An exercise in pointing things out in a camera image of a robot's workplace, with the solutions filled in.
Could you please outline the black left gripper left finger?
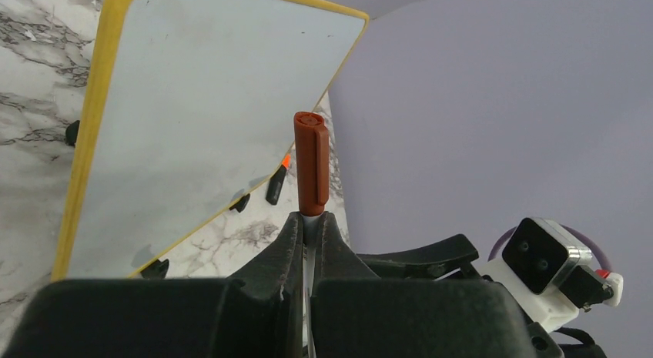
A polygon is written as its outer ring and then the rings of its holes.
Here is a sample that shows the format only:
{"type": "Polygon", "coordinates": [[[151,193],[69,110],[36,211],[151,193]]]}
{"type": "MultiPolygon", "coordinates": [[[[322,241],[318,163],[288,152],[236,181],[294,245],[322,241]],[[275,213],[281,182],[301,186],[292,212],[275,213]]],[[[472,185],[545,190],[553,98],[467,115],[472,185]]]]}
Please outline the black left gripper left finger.
{"type": "Polygon", "coordinates": [[[226,278],[71,279],[41,289],[7,357],[299,357],[303,220],[226,278]]]}

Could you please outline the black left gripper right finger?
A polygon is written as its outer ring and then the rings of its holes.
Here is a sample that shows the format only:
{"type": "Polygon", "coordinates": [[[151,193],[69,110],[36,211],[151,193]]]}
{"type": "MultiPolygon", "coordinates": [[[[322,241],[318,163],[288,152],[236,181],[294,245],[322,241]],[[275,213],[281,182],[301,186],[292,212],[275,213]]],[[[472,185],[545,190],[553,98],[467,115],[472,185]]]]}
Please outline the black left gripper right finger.
{"type": "Polygon", "coordinates": [[[334,214],[315,237],[311,333],[318,357],[533,357],[521,311],[482,279],[457,234],[408,251],[356,254],[334,214]]]}

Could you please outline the brown marker cap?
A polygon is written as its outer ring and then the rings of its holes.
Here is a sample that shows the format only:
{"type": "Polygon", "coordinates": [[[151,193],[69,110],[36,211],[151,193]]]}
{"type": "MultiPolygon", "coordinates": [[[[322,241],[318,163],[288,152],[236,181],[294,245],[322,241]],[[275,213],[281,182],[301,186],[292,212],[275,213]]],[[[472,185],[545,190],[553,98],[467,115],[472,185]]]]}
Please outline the brown marker cap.
{"type": "Polygon", "coordinates": [[[297,112],[293,117],[299,211],[319,216],[330,195],[330,135],[321,115],[297,112]]]}

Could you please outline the yellow framed whiteboard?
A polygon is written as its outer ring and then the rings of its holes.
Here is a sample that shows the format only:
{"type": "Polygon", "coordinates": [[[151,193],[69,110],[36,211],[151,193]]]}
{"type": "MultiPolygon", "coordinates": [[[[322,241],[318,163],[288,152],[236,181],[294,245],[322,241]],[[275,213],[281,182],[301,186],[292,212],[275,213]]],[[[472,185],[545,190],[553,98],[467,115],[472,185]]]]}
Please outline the yellow framed whiteboard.
{"type": "Polygon", "coordinates": [[[326,0],[105,0],[52,279],[134,276],[268,180],[368,22],[326,0]]]}

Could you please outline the white brown whiteboard marker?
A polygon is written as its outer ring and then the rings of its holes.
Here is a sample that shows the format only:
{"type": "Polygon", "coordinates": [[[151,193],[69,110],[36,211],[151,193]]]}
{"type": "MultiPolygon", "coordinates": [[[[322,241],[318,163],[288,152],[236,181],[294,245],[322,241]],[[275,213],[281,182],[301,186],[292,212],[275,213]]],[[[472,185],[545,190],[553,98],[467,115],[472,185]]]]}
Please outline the white brown whiteboard marker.
{"type": "Polygon", "coordinates": [[[304,302],[306,305],[306,331],[307,331],[307,346],[308,357],[316,357],[316,349],[313,338],[313,312],[311,304],[311,296],[313,293],[313,281],[315,275],[316,265],[316,243],[317,243],[317,227],[319,216],[306,216],[303,217],[303,242],[305,248],[305,260],[303,267],[304,278],[304,302]]]}

